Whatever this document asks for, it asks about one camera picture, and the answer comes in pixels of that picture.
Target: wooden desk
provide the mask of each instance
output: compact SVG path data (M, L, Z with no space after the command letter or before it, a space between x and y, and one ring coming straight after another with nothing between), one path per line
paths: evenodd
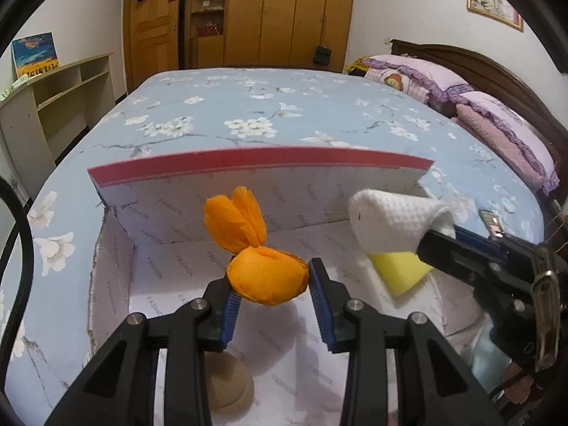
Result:
M0 125L29 196L38 195L73 139L114 107L109 56L34 76L0 102Z

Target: framed painting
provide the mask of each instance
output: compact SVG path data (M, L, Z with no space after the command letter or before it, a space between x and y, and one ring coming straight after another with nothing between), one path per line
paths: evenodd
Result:
M12 56L18 78L25 73L34 76L59 67L51 33L12 41Z
M468 0L468 11L490 17L518 31L524 30L523 18L507 0Z

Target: metal clip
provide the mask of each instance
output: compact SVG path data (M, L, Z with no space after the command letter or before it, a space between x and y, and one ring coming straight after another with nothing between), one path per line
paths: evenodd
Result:
M547 244L539 244L533 261L535 281L530 289L535 308L537 353L535 371L556 363L560 338L560 286L555 253Z

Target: orange stuffed bird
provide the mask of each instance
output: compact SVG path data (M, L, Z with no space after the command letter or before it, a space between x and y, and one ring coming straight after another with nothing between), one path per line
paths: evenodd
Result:
M217 245L235 253L226 275L242 297L277 306L304 293L308 266L286 251L263 246L266 225L252 191L239 186L233 198L216 195L203 208L205 225Z

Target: wooden door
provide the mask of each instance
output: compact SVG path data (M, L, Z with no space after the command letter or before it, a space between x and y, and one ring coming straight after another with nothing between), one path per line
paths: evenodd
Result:
M296 0L264 0L260 65L289 65L295 7Z
M225 10L225 65L258 65L263 0L228 0Z
M296 0L296 17L290 53L291 67L313 69L313 54L322 38L326 0Z
M179 68L180 0L125 0L125 3L128 4L125 15L130 19L124 21L125 60L132 92L150 76Z
M223 35L197 38L197 68L223 66Z
M326 70L343 71L352 5L353 0L326 0L322 45L331 50L331 62Z

